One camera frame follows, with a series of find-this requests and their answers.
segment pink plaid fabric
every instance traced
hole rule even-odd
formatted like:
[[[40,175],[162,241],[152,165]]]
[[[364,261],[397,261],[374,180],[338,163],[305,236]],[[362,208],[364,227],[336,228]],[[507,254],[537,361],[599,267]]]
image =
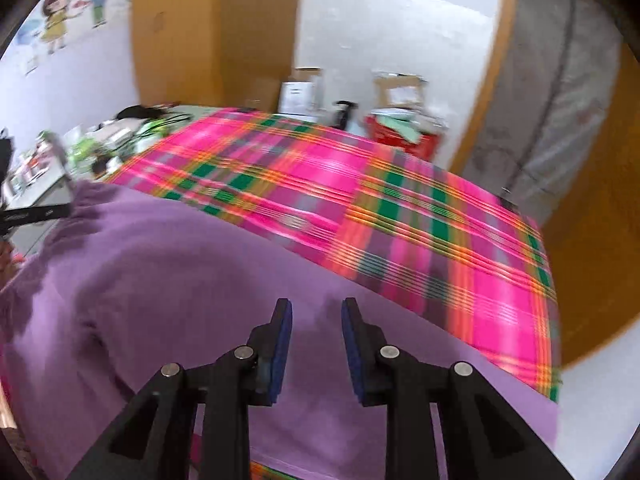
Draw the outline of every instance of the pink plaid fabric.
[[[454,174],[332,128],[222,110],[111,180],[356,281],[556,398],[556,296],[540,233]]]

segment purple fabric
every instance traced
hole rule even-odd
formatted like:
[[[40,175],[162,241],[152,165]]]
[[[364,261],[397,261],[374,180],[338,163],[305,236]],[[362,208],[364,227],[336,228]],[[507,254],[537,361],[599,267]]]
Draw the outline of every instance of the purple fabric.
[[[66,477],[167,362],[194,367],[246,341],[275,301],[293,304],[282,394],[250,410],[252,460],[305,480],[383,478],[385,410],[351,389],[340,304],[418,359],[472,362],[547,443],[557,405],[476,350],[381,296],[182,203],[80,184],[71,218],[0,293],[13,407],[50,480]]]

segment red container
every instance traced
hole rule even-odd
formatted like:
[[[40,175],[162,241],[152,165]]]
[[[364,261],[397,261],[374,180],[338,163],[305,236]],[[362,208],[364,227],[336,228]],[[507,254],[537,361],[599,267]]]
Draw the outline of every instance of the red container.
[[[376,142],[400,148],[409,155],[416,156],[427,162],[433,160],[433,155],[440,142],[440,136],[433,134],[422,134],[422,140],[418,144],[412,144],[408,140],[404,140],[402,136],[391,128],[387,128],[380,124],[375,117],[367,116],[365,118],[367,124],[367,132]]]

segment white box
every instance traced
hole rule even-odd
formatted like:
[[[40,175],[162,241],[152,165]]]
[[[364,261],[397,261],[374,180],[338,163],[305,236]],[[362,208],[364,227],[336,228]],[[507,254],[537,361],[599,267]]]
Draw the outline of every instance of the white box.
[[[278,113],[293,115],[313,115],[315,84],[312,82],[290,81],[282,83]]]

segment wooden cabinet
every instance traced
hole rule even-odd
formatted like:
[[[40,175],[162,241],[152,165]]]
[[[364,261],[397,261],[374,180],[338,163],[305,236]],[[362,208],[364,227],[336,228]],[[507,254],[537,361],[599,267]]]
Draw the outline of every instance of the wooden cabinet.
[[[132,0],[143,104],[274,110],[289,76],[298,0]]]

